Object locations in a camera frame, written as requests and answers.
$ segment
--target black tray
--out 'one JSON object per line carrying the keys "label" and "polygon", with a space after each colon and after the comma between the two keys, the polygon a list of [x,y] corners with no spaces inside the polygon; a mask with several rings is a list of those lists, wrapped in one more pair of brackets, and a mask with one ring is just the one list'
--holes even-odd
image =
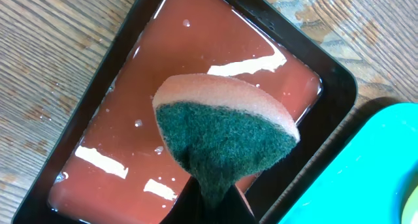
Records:
{"label": "black tray", "polygon": [[[161,1],[135,1],[12,223],[78,223],[52,211],[47,204],[49,190],[88,126],[108,87],[123,67],[138,36]],[[226,2],[307,64],[321,77],[323,84],[323,92],[319,100],[298,126],[301,135],[298,146],[284,160],[270,170],[264,171],[246,193],[256,219],[260,220],[351,110],[357,96],[357,85],[351,73],[265,0],[226,0]],[[328,147],[328,150],[340,149],[340,146]],[[316,163],[311,165],[314,168],[313,173],[307,174],[298,189],[290,192],[285,202],[273,213],[276,217],[275,222],[290,209],[320,170],[325,168],[324,165],[333,159],[331,155],[322,158],[318,165]]]}

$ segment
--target reddish-brown liquid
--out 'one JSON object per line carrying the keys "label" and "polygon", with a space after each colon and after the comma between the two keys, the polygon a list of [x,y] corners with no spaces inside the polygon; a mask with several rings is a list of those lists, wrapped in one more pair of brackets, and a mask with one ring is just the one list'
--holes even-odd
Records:
{"label": "reddish-brown liquid", "polygon": [[[246,65],[274,68],[251,74]],[[152,96],[169,76],[236,67],[232,75],[271,94],[295,120],[321,88],[315,73],[223,0],[165,0],[51,189],[51,207],[92,223],[159,223],[189,174],[161,151]]]}

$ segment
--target sponge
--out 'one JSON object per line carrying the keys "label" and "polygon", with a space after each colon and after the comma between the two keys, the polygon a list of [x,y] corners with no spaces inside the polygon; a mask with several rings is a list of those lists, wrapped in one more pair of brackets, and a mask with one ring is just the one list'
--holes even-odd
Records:
{"label": "sponge", "polygon": [[300,138],[281,103],[235,78],[171,76],[152,104],[167,148],[197,179],[209,209],[241,177],[285,157]]}

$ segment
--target cyan plastic plate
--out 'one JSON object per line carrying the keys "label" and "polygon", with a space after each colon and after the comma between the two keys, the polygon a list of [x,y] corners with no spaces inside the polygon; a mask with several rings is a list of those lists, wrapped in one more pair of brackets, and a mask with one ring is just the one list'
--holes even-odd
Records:
{"label": "cyan plastic plate", "polygon": [[373,116],[279,222],[400,223],[418,172],[418,104]]}

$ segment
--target wood grain surface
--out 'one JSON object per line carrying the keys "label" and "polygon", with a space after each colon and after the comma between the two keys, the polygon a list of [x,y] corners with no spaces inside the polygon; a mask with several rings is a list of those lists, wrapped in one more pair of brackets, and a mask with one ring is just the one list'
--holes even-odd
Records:
{"label": "wood grain surface", "polygon": [[[383,105],[418,101],[417,0],[267,1],[357,79],[355,108],[330,140]],[[133,2],[0,0],[0,223],[10,223]]]}

